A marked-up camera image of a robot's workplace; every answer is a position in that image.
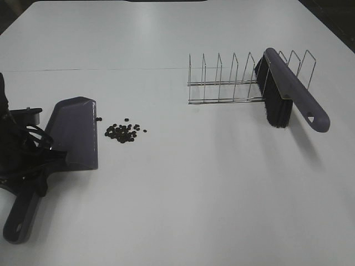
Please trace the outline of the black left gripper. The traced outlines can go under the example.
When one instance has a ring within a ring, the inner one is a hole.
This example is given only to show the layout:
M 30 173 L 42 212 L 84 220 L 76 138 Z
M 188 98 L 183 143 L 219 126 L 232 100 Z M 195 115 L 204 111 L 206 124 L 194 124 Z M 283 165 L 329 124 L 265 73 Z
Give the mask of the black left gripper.
M 67 152 L 52 148 L 54 139 L 34 123 L 21 124 L 1 110 L 1 184 L 18 193 L 22 186 L 47 194 L 47 178 L 65 162 Z

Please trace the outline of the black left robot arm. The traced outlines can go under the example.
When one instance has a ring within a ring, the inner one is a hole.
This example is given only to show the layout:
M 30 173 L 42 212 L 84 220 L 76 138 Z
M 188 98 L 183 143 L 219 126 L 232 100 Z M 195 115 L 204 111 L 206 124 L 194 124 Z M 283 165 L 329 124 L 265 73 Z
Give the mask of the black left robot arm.
M 45 196 L 50 168 L 63 161 L 67 153 L 52 150 L 53 138 L 37 125 L 16 122 L 4 87 L 1 75 L 1 181 L 8 187 L 26 183 Z

